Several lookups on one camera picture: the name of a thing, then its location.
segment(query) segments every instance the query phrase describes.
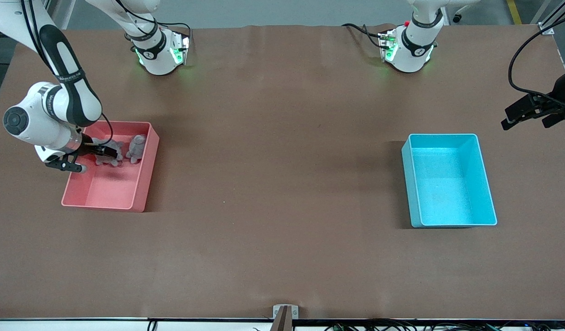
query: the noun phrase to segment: light blue plastic container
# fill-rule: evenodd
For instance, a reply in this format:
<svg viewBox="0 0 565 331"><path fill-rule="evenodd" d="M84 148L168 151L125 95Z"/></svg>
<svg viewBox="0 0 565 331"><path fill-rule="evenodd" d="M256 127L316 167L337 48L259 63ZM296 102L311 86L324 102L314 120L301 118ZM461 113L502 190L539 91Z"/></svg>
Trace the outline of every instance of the light blue plastic container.
<svg viewBox="0 0 565 331"><path fill-rule="evenodd" d="M411 134L402 154L413 227L497 224L476 134Z"/></svg>

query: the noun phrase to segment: pink plastic container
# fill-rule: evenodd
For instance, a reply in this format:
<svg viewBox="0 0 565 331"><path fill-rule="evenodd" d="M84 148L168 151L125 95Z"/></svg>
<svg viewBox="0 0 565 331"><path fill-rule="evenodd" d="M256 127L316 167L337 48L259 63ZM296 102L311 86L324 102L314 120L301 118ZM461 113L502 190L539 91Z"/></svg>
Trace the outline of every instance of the pink plastic container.
<svg viewBox="0 0 565 331"><path fill-rule="evenodd" d="M131 164L124 159L122 165L96 165L93 155L78 157L76 163L88 167L87 172L72 172L63 193L62 205L94 210L142 212L148 199L149 182L156 162L160 138L148 122L111 121L113 140L123 141L123 157L129 150L129 142L137 134L145 134L147 140L143 159ZM84 129L84 133L102 140L108 139L110 130L106 121L98 121Z"/></svg>

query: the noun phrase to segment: brown tabletop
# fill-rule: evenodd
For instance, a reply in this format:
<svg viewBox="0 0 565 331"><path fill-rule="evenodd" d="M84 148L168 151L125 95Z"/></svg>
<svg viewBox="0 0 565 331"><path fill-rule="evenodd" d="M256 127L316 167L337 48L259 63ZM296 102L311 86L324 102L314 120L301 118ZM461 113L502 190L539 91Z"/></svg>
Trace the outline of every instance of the brown tabletop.
<svg viewBox="0 0 565 331"><path fill-rule="evenodd" d="M199 30L195 65L147 74L122 31L67 31L112 120L160 136L146 212L62 207L0 120L0 318L565 318L565 122L501 129L507 66L535 26L446 27L397 73L340 27ZM550 36L516 63L548 92ZM17 48L0 119L53 77ZM412 132L475 132L499 224L412 229L400 149Z"/></svg>

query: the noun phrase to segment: gray stuffed animal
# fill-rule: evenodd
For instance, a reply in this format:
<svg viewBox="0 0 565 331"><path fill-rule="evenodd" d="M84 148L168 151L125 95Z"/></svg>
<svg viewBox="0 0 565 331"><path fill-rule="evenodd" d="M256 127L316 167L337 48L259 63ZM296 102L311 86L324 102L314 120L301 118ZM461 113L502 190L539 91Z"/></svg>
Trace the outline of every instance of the gray stuffed animal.
<svg viewBox="0 0 565 331"><path fill-rule="evenodd" d="M103 143L104 141L106 141L106 140L100 140L100 139L98 139L98 138L93 138L93 139L92 139L92 142L93 142L94 144L101 144L101 143ZM110 148L112 148L112 149L116 149L116 151L117 151L117 158L114 159L114 158L108 157L108 156L95 155L95 157L97 157L96 164L97 164L98 166L100 166L100 165L103 164L103 163L109 163L109 164L112 165L113 167L118 167L118 166L122 163L122 161L123 161L123 155L121 154L121 147L123 147L123 144L125 144L125 143L123 143L122 141L121 141L121 142L117 142L117 141L115 141L115 140L111 140L111 141L109 141L108 143L104 144L105 146L108 146L108 147L110 147Z"/></svg>
<svg viewBox="0 0 565 331"><path fill-rule="evenodd" d="M131 159L131 163L137 163L141 158L143 158L143 149L145 147L146 137L144 134L138 134L133 137L131 143L129 143L129 151L125 155Z"/></svg>

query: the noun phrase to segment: yellow stripe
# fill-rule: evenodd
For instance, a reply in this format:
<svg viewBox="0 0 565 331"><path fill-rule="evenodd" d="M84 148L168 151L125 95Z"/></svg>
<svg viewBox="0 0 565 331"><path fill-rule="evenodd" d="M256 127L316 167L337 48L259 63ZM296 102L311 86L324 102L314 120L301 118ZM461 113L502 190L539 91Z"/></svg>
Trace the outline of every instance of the yellow stripe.
<svg viewBox="0 0 565 331"><path fill-rule="evenodd" d="M511 12L511 17L513 18L513 24L522 24L521 17L519 17L519 12L517 11L517 6L515 5L515 0L507 0L507 6Z"/></svg>

